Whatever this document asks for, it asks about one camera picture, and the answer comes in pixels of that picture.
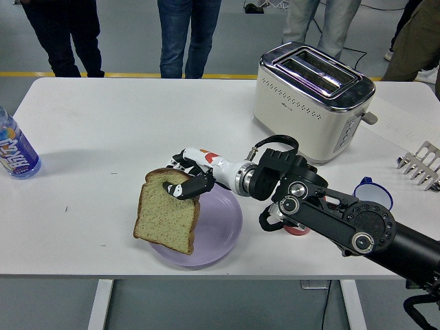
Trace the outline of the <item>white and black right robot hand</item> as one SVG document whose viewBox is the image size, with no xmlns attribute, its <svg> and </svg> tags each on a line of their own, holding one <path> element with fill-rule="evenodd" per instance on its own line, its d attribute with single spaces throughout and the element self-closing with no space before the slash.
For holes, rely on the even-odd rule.
<svg viewBox="0 0 440 330">
<path fill-rule="evenodd" d="M 212 190 L 219 184 L 237 195 L 244 195 L 240 180 L 247 162 L 231 162 L 211 151 L 185 148 L 173 156 L 168 165 L 173 169 L 189 170 L 190 178 L 181 184 L 165 181 L 162 186 L 171 196 L 179 200 L 192 199 Z"/>
</svg>

